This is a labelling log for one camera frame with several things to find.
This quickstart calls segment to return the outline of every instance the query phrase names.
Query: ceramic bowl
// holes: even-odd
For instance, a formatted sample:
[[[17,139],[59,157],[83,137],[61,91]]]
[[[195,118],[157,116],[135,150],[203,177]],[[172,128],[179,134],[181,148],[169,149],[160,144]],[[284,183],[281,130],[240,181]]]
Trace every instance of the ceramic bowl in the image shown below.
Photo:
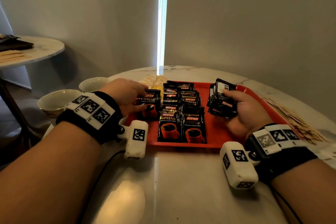
[[[49,118],[57,118],[63,112],[64,106],[81,94],[78,90],[58,90],[40,98],[36,105]]]
[[[84,92],[94,92],[99,90],[104,85],[108,84],[110,80],[106,77],[94,77],[86,79],[79,84],[79,89]]]

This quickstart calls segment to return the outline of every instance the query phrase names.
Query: white marble tabletop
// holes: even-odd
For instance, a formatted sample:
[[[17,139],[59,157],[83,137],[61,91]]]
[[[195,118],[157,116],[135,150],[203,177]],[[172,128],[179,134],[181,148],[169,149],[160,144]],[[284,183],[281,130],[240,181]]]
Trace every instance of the white marble tabletop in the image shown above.
[[[135,69],[110,77],[139,81],[156,74],[155,67]],[[326,137],[336,138],[336,124],[299,100],[262,83],[223,71],[165,66],[169,80],[215,82],[221,78],[254,90],[295,110]],[[125,145],[103,145],[99,168]],[[262,183],[249,191],[232,189],[219,154],[210,150],[147,147],[140,161],[117,156],[103,174],[83,223],[287,223],[270,190]]]
[[[22,50],[22,52],[30,56],[30,58],[0,63],[0,69],[22,66],[36,61],[44,60],[64,51],[64,44],[61,41],[55,39],[36,36],[18,37],[21,38],[19,40],[27,41],[34,44],[34,48]]]

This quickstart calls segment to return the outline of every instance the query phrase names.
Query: coffee cup image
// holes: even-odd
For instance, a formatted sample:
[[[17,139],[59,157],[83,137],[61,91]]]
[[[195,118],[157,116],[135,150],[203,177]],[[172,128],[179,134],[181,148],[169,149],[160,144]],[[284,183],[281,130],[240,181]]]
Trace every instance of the coffee cup image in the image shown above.
[[[145,104],[147,106],[147,108],[142,111],[142,115],[143,117],[153,117],[155,118],[158,113],[157,111],[155,110],[155,105],[154,104]]]
[[[205,139],[202,136],[202,131],[198,128],[190,128],[185,132],[185,137],[188,143],[205,143]]]
[[[165,123],[161,126],[162,136],[165,139],[177,139],[180,133],[177,131],[177,127],[174,123]]]

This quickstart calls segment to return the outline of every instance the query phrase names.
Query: cup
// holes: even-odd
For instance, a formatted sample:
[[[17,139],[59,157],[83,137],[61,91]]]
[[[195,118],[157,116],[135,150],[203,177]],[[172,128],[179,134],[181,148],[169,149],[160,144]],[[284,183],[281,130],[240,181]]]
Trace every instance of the cup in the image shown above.
[[[152,118],[156,118],[158,113],[155,110],[155,105],[154,104],[145,104],[147,106],[147,108],[142,111],[142,115],[143,117],[152,117]]]
[[[79,84],[79,89],[84,92],[94,92],[108,84],[110,80],[106,77],[94,77],[86,79]]]
[[[202,131],[198,128],[190,128],[185,131],[185,137],[188,143],[205,143],[202,137]]]
[[[177,139],[180,136],[174,123],[163,124],[161,126],[161,132],[165,139]]]
[[[40,98],[36,105],[49,118],[57,118],[64,110],[64,106],[78,98],[82,93],[79,90],[58,90]]]

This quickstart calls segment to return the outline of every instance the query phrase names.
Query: orange tray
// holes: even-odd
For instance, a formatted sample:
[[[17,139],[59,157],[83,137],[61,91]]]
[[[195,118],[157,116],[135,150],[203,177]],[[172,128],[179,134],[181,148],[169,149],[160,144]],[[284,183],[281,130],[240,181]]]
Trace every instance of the orange tray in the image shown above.
[[[149,129],[147,136],[147,144],[157,146],[173,146],[173,147],[200,147],[200,148],[221,148],[223,143],[233,141],[234,137],[228,132],[225,125],[216,116],[208,113],[208,97],[211,83],[208,82],[194,82],[194,88],[199,92],[201,97],[201,106],[204,107],[205,115],[205,131],[207,144],[195,144],[195,143],[166,143],[158,142],[159,134],[159,121],[148,121]],[[263,101],[257,94],[255,94],[249,88],[237,85],[236,90],[245,92],[256,99],[263,108],[267,111],[274,123],[288,124],[287,121],[280,116],[275,110],[273,110],[265,101]],[[137,120],[137,113],[129,114],[125,125],[129,126],[133,120]]]

